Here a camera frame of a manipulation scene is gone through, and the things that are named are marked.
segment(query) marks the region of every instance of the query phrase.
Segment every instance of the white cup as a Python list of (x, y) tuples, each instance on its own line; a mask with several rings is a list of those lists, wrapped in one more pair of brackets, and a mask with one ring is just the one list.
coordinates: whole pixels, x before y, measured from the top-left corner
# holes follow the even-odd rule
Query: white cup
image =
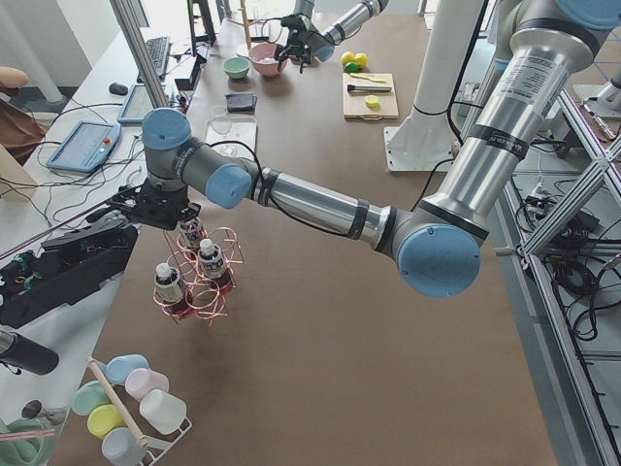
[(154, 389), (168, 391), (170, 384), (164, 374), (143, 367), (134, 369), (125, 380), (125, 391), (136, 401), (141, 401)]
[(114, 466), (136, 466), (145, 457), (147, 448), (136, 443), (127, 427), (118, 427), (106, 436), (101, 452)]
[(157, 388), (147, 393), (140, 402), (140, 414), (164, 435), (179, 429), (186, 413), (183, 400)]

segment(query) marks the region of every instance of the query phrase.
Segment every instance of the pink cup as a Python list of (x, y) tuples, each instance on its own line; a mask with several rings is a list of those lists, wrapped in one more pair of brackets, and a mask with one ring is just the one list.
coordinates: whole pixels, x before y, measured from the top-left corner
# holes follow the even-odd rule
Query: pink cup
[(134, 369), (125, 381), (125, 391), (136, 401), (141, 401), (154, 389), (168, 392), (170, 384), (164, 374), (150, 369)]

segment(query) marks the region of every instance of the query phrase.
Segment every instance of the green cup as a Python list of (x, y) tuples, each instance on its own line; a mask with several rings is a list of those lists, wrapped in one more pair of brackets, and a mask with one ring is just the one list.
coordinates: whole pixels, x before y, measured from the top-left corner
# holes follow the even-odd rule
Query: green cup
[(71, 409), (78, 416), (89, 416), (95, 408), (109, 405), (110, 399), (98, 381), (85, 383), (74, 395)]
[[(0, 419), (0, 433), (15, 434), (31, 430), (49, 429), (45, 419), (18, 419), (6, 425)], [(2, 466), (34, 466), (42, 464), (49, 458), (54, 444), (53, 437), (25, 439), (13, 442), (0, 442), (0, 465)]]

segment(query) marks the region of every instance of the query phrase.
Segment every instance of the black band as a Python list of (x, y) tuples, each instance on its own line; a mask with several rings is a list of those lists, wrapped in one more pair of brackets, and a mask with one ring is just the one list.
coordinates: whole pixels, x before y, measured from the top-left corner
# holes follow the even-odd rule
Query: black band
[(362, 3), (365, 7), (367, 7), (367, 10), (369, 10), (369, 17), (373, 17), (373, 5), (371, 5), (371, 2), (369, 0), (362, 0), (360, 3)]
[(345, 36), (345, 30), (343, 29), (343, 27), (340, 24), (335, 24), (334, 28), (339, 31), (339, 34), (341, 34), (341, 41), (344, 41), (345, 39), (347, 39), (347, 36)]
[(477, 138), (485, 141), (486, 146), (506, 150), (515, 155), (519, 160), (524, 160), (528, 152), (528, 143), (511, 136), (500, 129), (482, 124), (476, 124), (468, 133), (469, 138)]
[(579, 26), (573, 22), (563, 21), (561, 19), (553, 19), (551, 17), (538, 17), (535, 19), (528, 19), (527, 21), (522, 22), (517, 30), (521, 31), (522, 29), (552, 29), (555, 31), (566, 32), (574, 37), (577, 37), (581, 40), (586, 46), (591, 49), (593, 56), (597, 56), (600, 52), (600, 48), (602, 45), (597, 38), (591, 34), (591, 32)]
[(446, 220), (451, 225), (455, 225), (458, 228), (461, 228), (462, 230), (467, 231), (468, 233), (470, 233), (473, 236), (476, 236), (482, 241), (485, 241), (485, 239), (487, 238), (487, 235), (489, 235), (489, 232), (485, 231), (484, 229), (479, 228), (478, 226), (473, 225), (472, 223), (468, 221), (465, 221), (460, 216), (456, 216), (455, 214), (452, 214), (451, 212), (448, 212), (444, 209), (441, 209), (438, 206), (430, 204), (429, 202), (425, 200), (420, 201), (420, 204), (418, 204), (418, 207), (420, 207), (423, 211), (427, 211), (428, 213), (441, 218), (442, 220)]
[(379, 244), (377, 245), (376, 251), (382, 252), (386, 247), (390, 239), (392, 238), (392, 234), (394, 233), (392, 230), (395, 227), (395, 220), (397, 219), (397, 209), (390, 206), (390, 214), (388, 214), (388, 219), (386, 220), (386, 224), (384, 225), (384, 231), (381, 234), (381, 238), (379, 239)]
[(356, 207), (356, 215), (351, 222), (351, 227), (347, 232), (347, 238), (351, 240), (357, 240), (362, 235), (362, 230), (365, 226), (365, 220), (367, 219), (367, 212), (369, 211), (369, 203), (364, 199), (358, 199), (358, 207)]
[(180, 180), (183, 178), (185, 165), (187, 165), (187, 162), (190, 161), (190, 158), (192, 158), (192, 155), (194, 155), (196, 149), (204, 146), (205, 144), (206, 143), (197, 138), (190, 138), (179, 146), (177, 154), (175, 154), (175, 158), (173, 159), (173, 166), (171, 167), (175, 175), (177, 175), (177, 178)]
[(427, 117), (437, 117), (439, 115), (444, 115), (447, 112), (447, 110), (442, 110), (441, 112), (425, 112), (424, 110), (420, 110), (418, 107), (416, 107), (416, 104), (414, 104), (414, 109), (420, 114), (426, 115)]
[(270, 170), (267, 177), (264, 178), (261, 183), (261, 190), (259, 191), (259, 198), (256, 202), (261, 204), (263, 207), (268, 207), (268, 202), (270, 201), (270, 197), (272, 196), (272, 188), (274, 187), (274, 183), (278, 179), (280, 172), (278, 170)]

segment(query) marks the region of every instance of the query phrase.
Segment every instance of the yellow fruit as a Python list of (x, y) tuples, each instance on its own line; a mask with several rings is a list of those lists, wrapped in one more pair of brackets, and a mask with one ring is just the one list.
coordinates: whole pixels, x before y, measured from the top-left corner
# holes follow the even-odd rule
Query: yellow fruit
[(360, 68), (364, 68), (369, 63), (369, 57), (365, 53), (356, 53), (353, 57), (353, 61), (358, 63)]
[(356, 55), (353, 54), (353, 51), (346, 51), (343, 55), (341, 55), (341, 64), (345, 66), (350, 61), (355, 61)]

